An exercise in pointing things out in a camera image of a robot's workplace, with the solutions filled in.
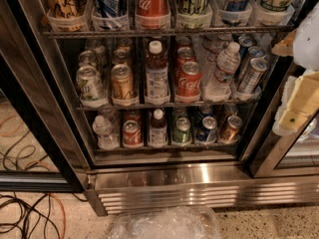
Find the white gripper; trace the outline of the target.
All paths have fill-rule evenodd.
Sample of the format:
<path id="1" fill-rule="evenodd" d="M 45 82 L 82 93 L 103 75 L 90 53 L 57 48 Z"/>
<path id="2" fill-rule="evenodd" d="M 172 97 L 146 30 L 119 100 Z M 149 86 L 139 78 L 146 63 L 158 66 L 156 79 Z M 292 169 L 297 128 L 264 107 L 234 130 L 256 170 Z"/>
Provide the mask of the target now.
<path id="1" fill-rule="evenodd" d="M 296 132 L 319 110 L 319 2 L 271 53 L 291 56 L 297 66 L 305 69 L 302 76 L 290 76 L 284 87 L 272 131 L 280 136 Z"/>

